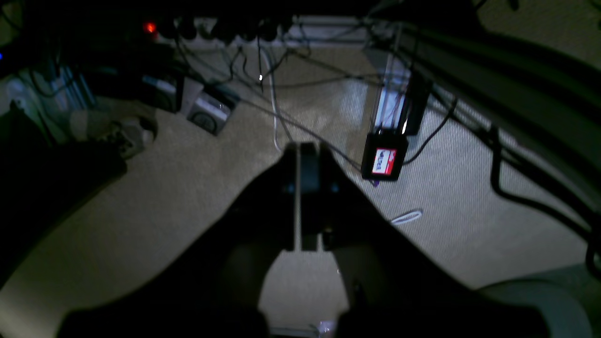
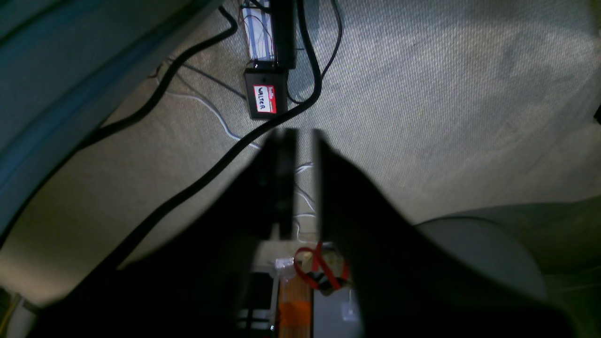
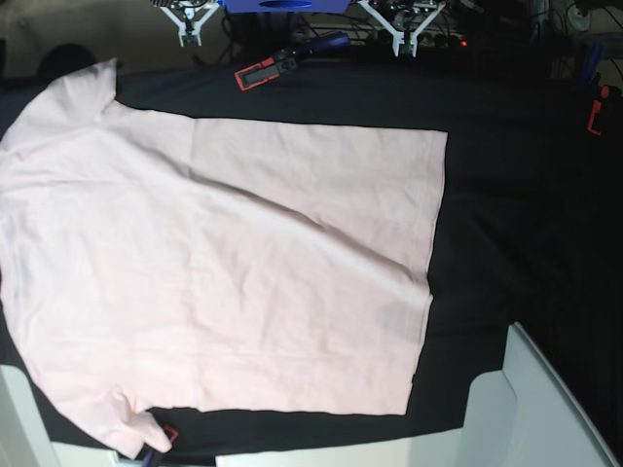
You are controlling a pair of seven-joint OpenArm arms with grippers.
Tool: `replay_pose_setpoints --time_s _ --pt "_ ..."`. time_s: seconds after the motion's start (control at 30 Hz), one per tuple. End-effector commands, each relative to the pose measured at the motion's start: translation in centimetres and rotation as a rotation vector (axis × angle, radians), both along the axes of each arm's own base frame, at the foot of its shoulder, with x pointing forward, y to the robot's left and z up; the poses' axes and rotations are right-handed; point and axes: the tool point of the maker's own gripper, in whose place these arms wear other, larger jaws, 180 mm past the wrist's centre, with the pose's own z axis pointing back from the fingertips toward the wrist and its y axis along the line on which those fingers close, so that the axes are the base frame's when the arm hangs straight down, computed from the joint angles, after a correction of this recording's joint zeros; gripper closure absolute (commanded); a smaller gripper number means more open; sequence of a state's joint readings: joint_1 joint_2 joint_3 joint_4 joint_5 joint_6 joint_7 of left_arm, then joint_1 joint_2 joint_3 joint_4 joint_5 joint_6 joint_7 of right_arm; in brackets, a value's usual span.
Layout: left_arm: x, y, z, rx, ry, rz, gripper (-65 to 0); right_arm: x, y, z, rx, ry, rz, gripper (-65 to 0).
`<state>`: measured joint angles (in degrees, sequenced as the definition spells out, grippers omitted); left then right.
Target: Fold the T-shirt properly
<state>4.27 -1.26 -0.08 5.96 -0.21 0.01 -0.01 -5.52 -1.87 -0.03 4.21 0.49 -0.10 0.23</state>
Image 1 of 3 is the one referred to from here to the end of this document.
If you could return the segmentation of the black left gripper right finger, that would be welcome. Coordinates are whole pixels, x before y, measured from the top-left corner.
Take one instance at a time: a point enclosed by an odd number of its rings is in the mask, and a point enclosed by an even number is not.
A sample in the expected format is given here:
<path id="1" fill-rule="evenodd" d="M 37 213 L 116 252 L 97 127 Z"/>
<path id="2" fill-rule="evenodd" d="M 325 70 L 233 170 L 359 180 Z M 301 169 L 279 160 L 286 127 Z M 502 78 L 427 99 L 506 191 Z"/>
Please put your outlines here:
<path id="1" fill-rule="evenodd" d="M 348 299 L 337 338 L 548 338 L 532 306 L 460 283 L 395 229 L 323 145 L 300 146 L 303 235 L 333 254 Z"/>

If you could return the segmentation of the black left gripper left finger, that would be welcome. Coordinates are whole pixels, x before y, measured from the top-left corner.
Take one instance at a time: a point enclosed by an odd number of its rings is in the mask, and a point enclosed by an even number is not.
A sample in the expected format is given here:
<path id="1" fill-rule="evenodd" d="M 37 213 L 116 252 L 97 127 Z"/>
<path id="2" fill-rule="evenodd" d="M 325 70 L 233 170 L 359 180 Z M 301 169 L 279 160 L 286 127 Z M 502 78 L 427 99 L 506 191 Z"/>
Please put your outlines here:
<path id="1" fill-rule="evenodd" d="M 294 248 L 296 144 L 223 216 L 139 289 L 66 316 L 59 338 L 268 338 L 258 310 L 266 274 Z"/>

